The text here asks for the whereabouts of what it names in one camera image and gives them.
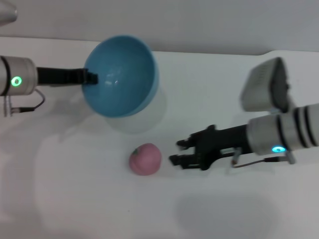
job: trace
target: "blue bowl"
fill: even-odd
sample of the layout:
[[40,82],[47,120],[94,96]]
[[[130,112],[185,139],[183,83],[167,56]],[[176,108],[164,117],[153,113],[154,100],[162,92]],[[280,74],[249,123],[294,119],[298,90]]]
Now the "blue bowl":
[[97,113],[111,118],[131,116],[154,98],[159,74],[149,47],[132,36],[101,42],[85,68],[98,74],[96,85],[83,85],[85,100]]

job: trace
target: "white wall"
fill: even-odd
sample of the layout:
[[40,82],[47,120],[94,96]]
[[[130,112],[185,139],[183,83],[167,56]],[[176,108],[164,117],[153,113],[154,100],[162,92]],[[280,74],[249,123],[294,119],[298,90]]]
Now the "white wall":
[[319,50],[317,0],[10,0],[2,36],[101,41],[134,34],[154,50],[261,54]]

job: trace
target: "black stripe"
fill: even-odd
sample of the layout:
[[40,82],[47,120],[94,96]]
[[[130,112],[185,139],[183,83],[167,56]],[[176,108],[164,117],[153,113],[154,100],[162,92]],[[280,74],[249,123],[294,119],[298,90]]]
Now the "black stripe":
[[294,110],[294,120],[295,120],[295,124],[296,124],[296,128],[297,128],[298,137],[300,139],[300,142],[304,148],[308,148],[306,145],[306,141],[303,137],[303,134],[301,133],[300,121],[299,121],[299,108],[295,108],[295,110]]
[[309,111],[308,111],[308,106],[305,107],[305,120],[306,120],[306,127],[307,127],[307,132],[308,132],[308,135],[309,135],[309,138],[310,138],[310,141],[311,143],[313,144],[313,146],[318,146],[315,138],[314,138],[314,135],[313,135],[313,132],[311,131],[310,129],[310,121],[309,121]]
[[8,62],[6,61],[6,59],[3,56],[1,57],[1,60],[3,61],[4,66],[5,66],[5,70],[6,70],[6,85],[5,85],[5,88],[0,96],[6,96],[8,94],[9,89],[10,89],[11,71],[10,71],[10,66],[9,66]]
[[280,138],[281,144],[283,145],[283,147],[285,147],[285,149],[287,149],[288,151],[291,151],[291,149],[290,149],[289,145],[287,144],[287,141],[284,137],[284,134],[283,134],[283,127],[281,124],[280,116],[277,116],[276,123],[277,123],[277,129],[279,132],[279,138]]

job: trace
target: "pink ball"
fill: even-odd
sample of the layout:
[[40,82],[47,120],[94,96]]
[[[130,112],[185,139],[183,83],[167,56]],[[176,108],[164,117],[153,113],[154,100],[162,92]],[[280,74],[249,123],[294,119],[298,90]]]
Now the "pink ball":
[[130,168],[138,175],[151,175],[160,169],[161,153],[152,143],[146,143],[134,150],[130,156]]

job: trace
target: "white table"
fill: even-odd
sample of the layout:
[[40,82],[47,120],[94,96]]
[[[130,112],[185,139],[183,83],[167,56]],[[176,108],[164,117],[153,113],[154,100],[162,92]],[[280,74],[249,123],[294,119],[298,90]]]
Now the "white table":
[[[97,44],[0,38],[0,54],[75,68]],[[167,157],[177,153],[177,140],[210,124],[221,129],[260,115],[242,112],[238,99],[249,71],[267,59],[285,59],[297,105],[319,102],[319,53],[155,56],[160,90],[135,116],[105,119],[80,87],[42,87],[41,108],[0,119],[0,238],[317,239],[319,148],[297,151],[293,166],[229,169],[227,158],[205,172],[182,171]],[[34,94],[13,104],[38,101]],[[146,142],[162,151],[161,169],[137,176],[128,157]]]

